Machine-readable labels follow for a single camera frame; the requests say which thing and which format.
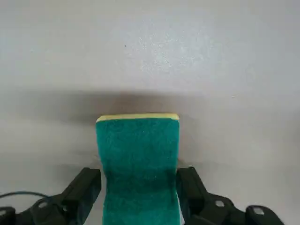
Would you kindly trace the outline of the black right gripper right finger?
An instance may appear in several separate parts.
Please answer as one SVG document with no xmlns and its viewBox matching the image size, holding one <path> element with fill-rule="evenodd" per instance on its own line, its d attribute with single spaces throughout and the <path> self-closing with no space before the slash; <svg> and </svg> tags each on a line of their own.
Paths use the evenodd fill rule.
<svg viewBox="0 0 300 225">
<path fill-rule="evenodd" d="M 271 209 L 247 206 L 245 211 L 220 195 L 209 193 L 194 167 L 179 168 L 176 189 L 186 225 L 282 225 Z"/>
</svg>

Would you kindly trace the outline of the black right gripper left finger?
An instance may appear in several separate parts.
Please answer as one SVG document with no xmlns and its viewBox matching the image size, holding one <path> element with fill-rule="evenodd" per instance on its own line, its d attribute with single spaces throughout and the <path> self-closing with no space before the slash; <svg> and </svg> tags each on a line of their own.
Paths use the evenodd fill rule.
<svg viewBox="0 0 300 225">
<path fill-rule="evenodd" d="M 0 223 L 2 225 L 83 225 L 101 187 L 100 170 L 85 167 L 58 195 L 49 196 L 30 191 L 1 194 L 1 198 L 32 195 L 40 199 L 20 213 L 16 213 L 13 207 L 1 207 Z"/>
</svg>

